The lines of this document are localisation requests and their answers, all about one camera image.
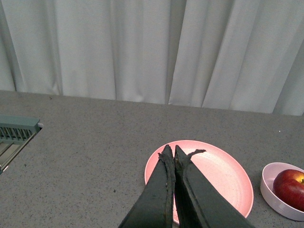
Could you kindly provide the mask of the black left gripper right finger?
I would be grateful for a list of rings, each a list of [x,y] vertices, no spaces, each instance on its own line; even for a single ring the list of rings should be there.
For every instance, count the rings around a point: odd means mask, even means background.
[[[192,162],[196,149],[186,154],[175,146],[175,204],[180,228],[252,228]]]

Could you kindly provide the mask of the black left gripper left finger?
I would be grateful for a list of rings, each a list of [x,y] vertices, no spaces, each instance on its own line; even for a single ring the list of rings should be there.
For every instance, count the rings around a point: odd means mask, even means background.
[[[166,145],[140,197],[119,225],[120,228],[171,228],[175,165]]]

